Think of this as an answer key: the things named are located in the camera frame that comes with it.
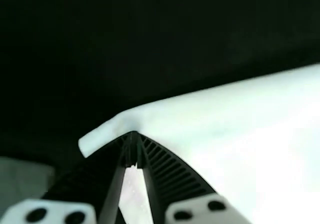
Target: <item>ribbed plastic part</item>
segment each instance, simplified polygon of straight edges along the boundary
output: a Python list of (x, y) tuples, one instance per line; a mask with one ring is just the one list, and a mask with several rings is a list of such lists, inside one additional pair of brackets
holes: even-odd
[(196, 171), (164, 146), (141, 134), (137, 146), (141, 152), (138, 168), (143, 169), (154, 224), (164, 223), (170, 204), (215, 193)]
[[(89, 203), (94, 206), (98, 217), (110, 190), (113, 178), (119, 169), (125, 171), (122, 163), (127, 133), (86, 158), (73, 171), (66, 174), (42, 199), (65, 202)], [(119, 223), (125, 223), (118, 210)]]

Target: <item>white object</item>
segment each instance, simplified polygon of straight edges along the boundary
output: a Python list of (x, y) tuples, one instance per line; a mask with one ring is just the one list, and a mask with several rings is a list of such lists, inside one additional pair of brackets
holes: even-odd
[[(180, 156), (252, 223), (320, 223), (319, 64), (123, 111), (82, 137), (80, 150), (88, 157), (130, 131)], [(141, 170), (127, 171), (124, 219), (150, 224)]]
[[(224, 210), (210, 210), (210, 202), (219, 202)], [(178, 212), (186, 212), (190, 219), (177, 220)], [(203, 195), (171, 204), (165, 213), (165, 224), (250, 224), (223, 196)]]
[(9, 207), (3, 215), (0, 224), (30, 224), (26, 217), (37, 209), (45, 209), (43, 219), (35, 222), (37, 224), (65, 224), (68, 215), (82, 212), (85, 218), (81, 224), (96, 224), (96, 212), (92, 205), (78, 202), (64, 202), (42, 199), (26, 199), (16, 205)]

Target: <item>gray surface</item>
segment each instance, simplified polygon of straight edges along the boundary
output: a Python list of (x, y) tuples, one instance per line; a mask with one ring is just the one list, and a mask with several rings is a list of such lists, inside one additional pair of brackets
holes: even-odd
[(51, 166), (0, 157), (0, 217), (23, 199), (41, 197), (53, 176)]

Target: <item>screw hole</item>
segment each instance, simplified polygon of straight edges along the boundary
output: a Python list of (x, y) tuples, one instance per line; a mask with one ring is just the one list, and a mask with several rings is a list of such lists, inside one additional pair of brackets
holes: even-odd
[(226, 209), (225, 204), (220, 201), (212, 200), (208, 203), (208, 208), (210, 211), (223, 211)]
[(47, 210), (44, 208), (38, 208), (28, 213), (26, 221), (28, 223), (36, 223), (41, 221), (47, 214)]
[(81, 211), (73, 212), (66, 216), (65, 224), (81, 224), (85, 220), (86, 215)]
[(190, 211), (185, 211), (185, 210), (177, 211), (174, 214), (174, 219), (176, 219), (177, 221), (189, 220), (192, 217), (193, 217), (192, 213)]

